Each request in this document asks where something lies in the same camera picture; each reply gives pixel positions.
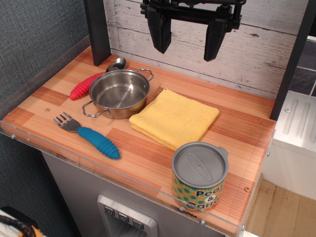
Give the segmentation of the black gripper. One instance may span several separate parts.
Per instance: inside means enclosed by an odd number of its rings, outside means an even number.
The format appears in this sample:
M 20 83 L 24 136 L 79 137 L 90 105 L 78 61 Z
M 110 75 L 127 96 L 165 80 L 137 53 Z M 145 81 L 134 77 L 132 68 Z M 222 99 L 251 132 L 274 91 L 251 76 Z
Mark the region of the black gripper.
M 171 21 L 208 25 L 204 60 L 216 58 L 227 32 L 227 24 L 238 28 L 244 0 L 144 0 L 141 14 L 148 20 L 154 48 L 164 54 L 171 43 Z

